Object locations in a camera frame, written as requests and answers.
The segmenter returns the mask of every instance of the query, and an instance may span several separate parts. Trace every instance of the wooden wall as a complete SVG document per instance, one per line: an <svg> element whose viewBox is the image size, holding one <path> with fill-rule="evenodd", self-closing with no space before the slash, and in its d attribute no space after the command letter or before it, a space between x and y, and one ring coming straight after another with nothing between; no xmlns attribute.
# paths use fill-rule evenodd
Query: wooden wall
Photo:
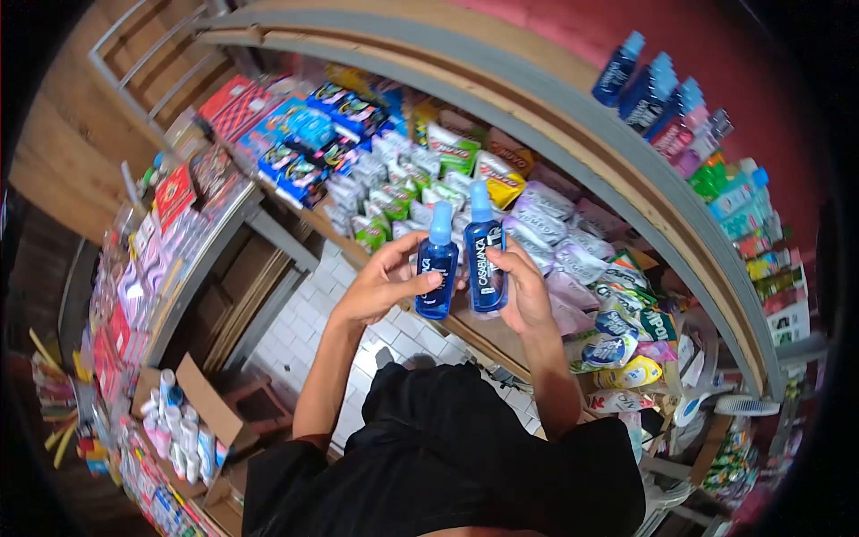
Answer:
<svg viewBox="0 0 859 537"><path fill-rule="evenodd" d="M203 0L150 0L101 50L121 78L171 27ZM10 184L65 227L101 243L126 199L119 164L140 177L158 152L157 138L108 88L87 58L95 42L136 0L95 0L59 49L41 83L15 149ZM152 108L211 48L187 31L166 43L129 82ZM209 62L161 110L166 130L188 106L198 107L236 74L232 62Z"/></svg>

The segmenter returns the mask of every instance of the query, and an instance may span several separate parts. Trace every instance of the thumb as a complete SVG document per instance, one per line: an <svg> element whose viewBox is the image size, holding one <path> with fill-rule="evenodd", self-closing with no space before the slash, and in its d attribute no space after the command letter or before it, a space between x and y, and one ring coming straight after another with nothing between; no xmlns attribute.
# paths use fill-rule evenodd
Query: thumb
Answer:
<svg viewBox="0 0 859 537"><path fill-rule="evenodd" d="M408 296L425 295L442 284L442 275L436 271L418 274L416 277L397 284L385 286L387 298L396 302Z"/></svg>

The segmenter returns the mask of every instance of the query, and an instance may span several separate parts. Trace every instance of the red wall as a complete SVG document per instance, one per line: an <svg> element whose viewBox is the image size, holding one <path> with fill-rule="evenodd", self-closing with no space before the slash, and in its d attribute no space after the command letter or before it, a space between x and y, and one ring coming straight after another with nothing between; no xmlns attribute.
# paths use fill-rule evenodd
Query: red wall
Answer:
<svg viewBox="0 0 859 537"><path fill-rule="evenodd" d="M630 31L644 34L642 61L664 50L680 81L698 80L711 111L728 111L735 130L725 139L726 154L750 156L767 169L773 207L793 227L793 242L811 268L825 153L790 66L750 16L726 13L714 0L454 1L529 28L599 67Z"/></svg>

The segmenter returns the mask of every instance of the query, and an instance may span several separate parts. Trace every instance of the hand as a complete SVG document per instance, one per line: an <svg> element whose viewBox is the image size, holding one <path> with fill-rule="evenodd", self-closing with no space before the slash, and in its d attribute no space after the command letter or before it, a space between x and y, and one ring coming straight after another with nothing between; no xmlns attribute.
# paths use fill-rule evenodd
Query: hand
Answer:
<svg viewBox="0 0 859 537"><path fill-rule="evenodd" d="M510 235L505 241L506 252L486 248L486 258L508 273L507 305L501 308L501 318L523 338L545 335L560 339L557 323L551 316L543 273Z"/></svg>
<svg viewBox="0 0 859 537"><path fill-rule="evenodd" d="M415 276L417 268L409 264L409 256L417 245L430 236L427 231L413 231L380 248L332 311L332 318L371 325L381 320L398 301L429 293L442 284L438 272ZM457 289L465 283L457 280Z"/></svg>

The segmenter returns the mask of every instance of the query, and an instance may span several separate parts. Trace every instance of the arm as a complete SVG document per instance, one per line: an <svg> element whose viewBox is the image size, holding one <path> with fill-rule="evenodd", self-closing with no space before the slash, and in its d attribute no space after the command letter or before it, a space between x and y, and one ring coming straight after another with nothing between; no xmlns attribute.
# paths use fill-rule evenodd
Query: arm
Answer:
<svg viewBox="0 0 859 537"><path fill-rule="evenodd" d="M576 427L582 415L581 395L551 316L543 274L513 239L508 236L506 241L506 252L486 248L486 257L508 273L508 301L501 316L522 340L540 422L546 438L556 442Z"/></svg>
<svg viewBox="0 0 859 537"><path fill-rule="evenodd" d="M416 231L387 243L358 273L332 311L295 405L292 436L296 440L328 450L364 329L403 298L429 293L442 283L438 272L415 277L409 266L409 255L427 236L425 231Z"/></svg>

